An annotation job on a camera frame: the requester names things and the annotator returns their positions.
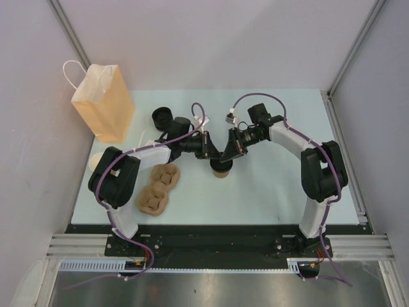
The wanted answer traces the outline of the black plastic cup lid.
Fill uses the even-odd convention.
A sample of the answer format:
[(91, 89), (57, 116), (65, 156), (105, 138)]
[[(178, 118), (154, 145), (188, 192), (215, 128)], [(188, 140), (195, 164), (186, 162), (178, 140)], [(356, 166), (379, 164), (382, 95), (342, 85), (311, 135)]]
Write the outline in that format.
[(210, 167), (217, 173), (225, 173), (233, 167), (233, 161), (221, 162), (219, 159), (210, 159)]

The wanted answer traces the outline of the brown paper coffee cup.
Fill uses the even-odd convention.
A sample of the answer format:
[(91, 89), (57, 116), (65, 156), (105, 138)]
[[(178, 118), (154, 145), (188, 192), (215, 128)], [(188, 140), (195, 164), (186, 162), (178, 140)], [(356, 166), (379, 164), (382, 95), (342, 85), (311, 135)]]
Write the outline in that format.
[(226, 178), (229, 175), (229, 170), (226, 170), (226, 171), (213, 170), (213, 174), (217, 178)]

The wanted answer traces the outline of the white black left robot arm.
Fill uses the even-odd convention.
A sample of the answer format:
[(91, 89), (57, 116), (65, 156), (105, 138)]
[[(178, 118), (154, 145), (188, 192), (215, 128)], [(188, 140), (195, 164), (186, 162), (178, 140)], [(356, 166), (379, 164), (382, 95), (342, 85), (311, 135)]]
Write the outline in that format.
[(125, 152), (114, 146), (106, 148), (88, 182), (88, 189), (106, 211), (112, 231), (121, 237), (119, 248), (129, 256), (141, 248), (141, 240), (135, 236), (135, 213), (163, 213), (169, 192), (180, 179), (180, 170), (173, 161), (183, 152), (193, 153), (199, 160), (220, 159), (204, 129), (207, 116), (195, 116), (190, 121), (173, 117), (166, 107), (159, 108), (158, 113), (152, 116), (155, 128), (162, 132), (157, 140)]

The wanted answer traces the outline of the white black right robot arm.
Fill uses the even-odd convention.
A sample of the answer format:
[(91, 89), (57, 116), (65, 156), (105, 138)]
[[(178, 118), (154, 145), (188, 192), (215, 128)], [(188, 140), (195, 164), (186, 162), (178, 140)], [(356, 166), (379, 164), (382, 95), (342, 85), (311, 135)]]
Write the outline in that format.
[(319, 143), (290, 126), (283, 116), (271, 116), (264, 104), (247, 110), (252, 125), (245, 130), (228, 130), (228, 142), (221, 154), (222, 163), (247, 154), (247, 147), (268, 140), (282, 146), (300, 160), (301, 183), (307, 201), (299, 224), (303, 236), (296, 238), (295, 250), (311, 256), (318, 248), (315, 238), (325, 232), (328, 208), (341, 199), (348, 176), (337, 142)]

